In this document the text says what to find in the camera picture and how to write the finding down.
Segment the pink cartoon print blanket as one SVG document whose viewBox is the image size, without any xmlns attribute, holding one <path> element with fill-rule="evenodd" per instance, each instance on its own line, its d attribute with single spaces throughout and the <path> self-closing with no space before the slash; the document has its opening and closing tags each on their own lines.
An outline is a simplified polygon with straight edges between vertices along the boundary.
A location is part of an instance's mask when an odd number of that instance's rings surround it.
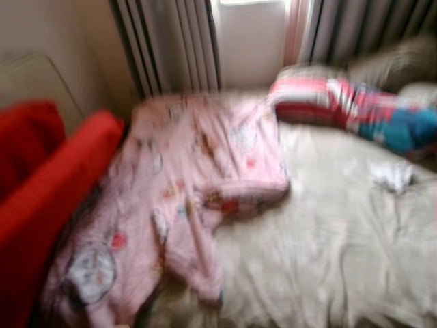
<svg viewBox="0 0 437 328">
<path fill-rule="evenodd" d="M 122 147 L 57 244 L 34 323 L 135 321 L 168 276 L 219 304 L 215 229 L 290 190 L 265 98 L 163 96 L 135 107 Z"/>
</svg>

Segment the crumpled white tissue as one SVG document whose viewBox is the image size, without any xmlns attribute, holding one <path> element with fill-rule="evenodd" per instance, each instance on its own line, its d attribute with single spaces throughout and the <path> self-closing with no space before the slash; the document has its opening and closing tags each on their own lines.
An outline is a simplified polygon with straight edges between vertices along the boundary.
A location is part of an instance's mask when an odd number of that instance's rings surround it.
<svg viewBox="0 0 437 328">
<path fill-rule="evenodd" d="M 387 193 L 401 195 L 412 184 L 413 168 L 409 163 L 374 163 L 369 166 L 371 181 Z"/>
</svg>

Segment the colourful striped bolster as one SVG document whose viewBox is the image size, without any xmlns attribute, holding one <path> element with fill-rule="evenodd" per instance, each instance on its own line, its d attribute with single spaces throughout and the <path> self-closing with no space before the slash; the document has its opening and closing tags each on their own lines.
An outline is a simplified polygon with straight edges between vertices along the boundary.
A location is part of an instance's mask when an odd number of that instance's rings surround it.
<svg viewBox="0 0 437 328">
<path fill-rule="evenodd" d="M 406 157 L 433 153 L 437 112 L 433 103 L 408 100 L 350 81 L 328 66 L 288 66 L 268 93 L 281 121 L 343 129 Z"/>
</svg>

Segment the beige floral bed sheet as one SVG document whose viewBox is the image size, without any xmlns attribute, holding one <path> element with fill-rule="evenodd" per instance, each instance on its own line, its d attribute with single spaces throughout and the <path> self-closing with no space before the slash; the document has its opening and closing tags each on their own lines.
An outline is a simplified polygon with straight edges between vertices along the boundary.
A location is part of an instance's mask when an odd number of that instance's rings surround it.
<svg viewBox="0 0 437 328">
<path fill-rule="evenodd" d="M 433 327 L 437 175 L 336 128 L 280 122 L 290 194 L 215 232 L 223 300 L 210 306 L 171 279 L 135 328 Z M 401 195 L 369 166 L 408 163 Z"/>
</svg>

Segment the grey striped curtain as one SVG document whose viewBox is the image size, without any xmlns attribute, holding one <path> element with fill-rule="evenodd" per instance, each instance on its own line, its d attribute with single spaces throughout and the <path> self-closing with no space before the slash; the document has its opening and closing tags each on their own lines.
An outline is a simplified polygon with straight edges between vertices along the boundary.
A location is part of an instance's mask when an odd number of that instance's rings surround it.
<svg viewBox="0 0 437 328">
<path fill-rule="evenodd" d="M 297 0 L 286 63 L 344 64 L 402 40 L 435 36 L 437 0 Z"/>
<path fill-rule="evenodd" d="M 109 0 L 143 99 L 221 90 L 212 0 Z"/>
</svg>

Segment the bright white window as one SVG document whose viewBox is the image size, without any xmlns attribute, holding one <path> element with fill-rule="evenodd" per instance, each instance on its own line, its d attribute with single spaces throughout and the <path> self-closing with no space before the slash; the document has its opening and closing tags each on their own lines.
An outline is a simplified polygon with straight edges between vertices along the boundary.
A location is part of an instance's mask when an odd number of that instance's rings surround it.
<svg viewBox="0 0 437 328">
<path fill-rule="evenodd" d="M 221 84 L 268 87 L 283 64 L 288 0 L 213 0 Z"/>
</svg>

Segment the red upholstered sofa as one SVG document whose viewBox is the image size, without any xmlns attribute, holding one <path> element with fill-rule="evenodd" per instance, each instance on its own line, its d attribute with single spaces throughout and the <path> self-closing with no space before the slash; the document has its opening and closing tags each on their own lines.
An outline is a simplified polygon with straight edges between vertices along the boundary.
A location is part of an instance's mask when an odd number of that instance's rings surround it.
<svg viewBox="0 0 437 328">
<path fill-rule="evenodd" d="M 94 113 L 0 205 L 0 328 L 26 328 L 55 241 L 106 172 L 125 123 Z"/>
</svg>

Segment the green quilted mattress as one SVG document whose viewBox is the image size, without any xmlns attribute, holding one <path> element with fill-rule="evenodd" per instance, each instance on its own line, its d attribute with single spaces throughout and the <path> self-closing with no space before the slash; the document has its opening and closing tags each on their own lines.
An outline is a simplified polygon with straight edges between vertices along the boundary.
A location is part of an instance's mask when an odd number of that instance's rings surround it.
<svg viewBox="0 0 437 328">
<path fill-rule="evenodd" d="M 26 100 L 52 100 L 67 135 L 85 117 L 50 57 L 35 51 L 0 53 L 0 107 Z"/>
</svg>

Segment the red cushion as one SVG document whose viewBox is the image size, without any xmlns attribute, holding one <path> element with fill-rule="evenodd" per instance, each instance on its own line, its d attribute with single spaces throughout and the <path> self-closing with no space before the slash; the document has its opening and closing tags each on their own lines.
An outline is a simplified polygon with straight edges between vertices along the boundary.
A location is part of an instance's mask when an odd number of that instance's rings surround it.
<svg viewBox="0 0 437 328">
<path fill-rule="evenodd" d="M 53 101 L 21 101 L 0 111 L 0 203 L 65 140 L 64 123 Z"/>
</svg>

